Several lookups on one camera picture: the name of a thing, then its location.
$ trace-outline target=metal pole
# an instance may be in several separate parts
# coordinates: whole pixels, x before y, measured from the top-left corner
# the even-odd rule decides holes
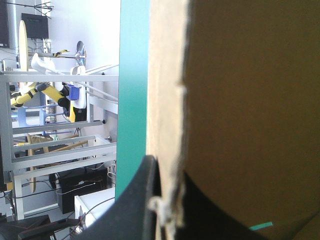
[[[72,54],[60,54],[59,56],[54,56],[55,53],[37,52],[40,58],[62,58],[62,59],[75,59],[75,55]],[[34,55],[33,52],[28,53],[29,57]]]

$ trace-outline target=teal strip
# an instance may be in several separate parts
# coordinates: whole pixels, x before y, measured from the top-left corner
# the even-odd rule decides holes
[[[149,10],[150,0],[121,0],[116,198],[146,154]]]
[[[273,223],[272,223],[272,221],[269,221],[269,222],[265,222],[262,224],[251,226],[251,227],[249,227],[249,229],[251,231],[257,231],[257,230],[264,229],[264,228],[271,227],[271,226],[273,226]]]

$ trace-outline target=metal frame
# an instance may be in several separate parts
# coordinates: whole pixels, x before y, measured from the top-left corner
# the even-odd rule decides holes
[[[26,215],[30,215],[44,209],[50,209],[54,206],[42,207],[29,212],[24,212],[24,204],[22,197],[22,181],[28,178],[45,176],[48,174],[58,173],[75,168],[81,168],[98,163],[105,163],[111,166],[116,160],[117,144],[109,143],[100,135],[81,136],[69,139],[61,139],[57,141],[49,141],[23,146],[14,146],[13,135],[26,133],[37,133],[43,131],[63,130],[70,128],[84,128],[89,126],[102,125],[101,121],[93,121],[93,104],[97,102],[98,107],[108,109],[113,113],[117,113],[117,104],[103,99],[95,99],[87,93],[87,121],[75,123],[58,123],[44,126],[18,127],[12,129],[11,105],[9,83],[25,83],[25,82],[116,82],[119,76],[115,75],[41,75],[30,74],[29,72],[20,72],[20,74],[1,74],[0,73],[0,136],[2,150],[2,165],[4,180],[6,183],[12,181],[15,196],[15,216],[17,220],[24,219]],[[49,152],[33,156],[15,157],[15,153],[28,149],[37,149],[60,144],[76,143],[88,141],[87,147],[64,150],[58,152]],[[69,162],[60,165],[47,166],[41,169],[29,170],[22,173],[20,170],[26,168],[43,166],[74,159],[84,159]]]

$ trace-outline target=white wall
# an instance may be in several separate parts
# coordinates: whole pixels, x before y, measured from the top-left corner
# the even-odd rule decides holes
[[[54,10],[51,12],[49,38],[52,40],[52,52],[67,49],[76,52],[78,41],[83,41],[87,53],[86,68],[104,64],[119,63],[120,44],[120,3],[121,0],[51,0]],[[76,66],[73,59],[54,59],[60,71],[70,71]],[[119,68],[105,71],[107,75],[118,75]],[[96,82],[95,87],[118,96],[118,83]],[[95,120],[103,120],[101,108],[94,108]],[[86,134],[100,134],[117,139],[118,117],[107,114],[107,124],[86,128]]]

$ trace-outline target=black monitor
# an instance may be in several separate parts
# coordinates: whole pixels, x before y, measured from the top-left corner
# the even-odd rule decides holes
[[[0,48],[9,48],[7,4],[0,1]]]
[[[26,36],[29,39],[48,39],[48,18],[46,16],[21,13],[25,23]]]

